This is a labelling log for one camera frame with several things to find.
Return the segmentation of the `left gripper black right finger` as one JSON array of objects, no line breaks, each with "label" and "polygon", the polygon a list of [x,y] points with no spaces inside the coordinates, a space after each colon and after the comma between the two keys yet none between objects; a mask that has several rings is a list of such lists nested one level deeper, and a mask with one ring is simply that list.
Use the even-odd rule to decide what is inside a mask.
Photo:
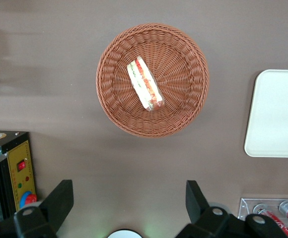
[{"label": "left gripper black right finger", "polygon": [[178,238],[232,238],[228,230],[230,215],[218,206],[210,206],[194,180],[186,183],[186,210],[190,223],[177,235]]}]

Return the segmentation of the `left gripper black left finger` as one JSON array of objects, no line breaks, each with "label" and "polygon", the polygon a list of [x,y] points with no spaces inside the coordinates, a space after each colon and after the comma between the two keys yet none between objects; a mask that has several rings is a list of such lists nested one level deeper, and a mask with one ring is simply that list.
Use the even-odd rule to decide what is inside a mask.
[{"label": "left gripper black left finger", "polygon": [[39,206],[29,204],[14,216],[17,237],[56,238],[73,204],[73,183],[65,179]]}]

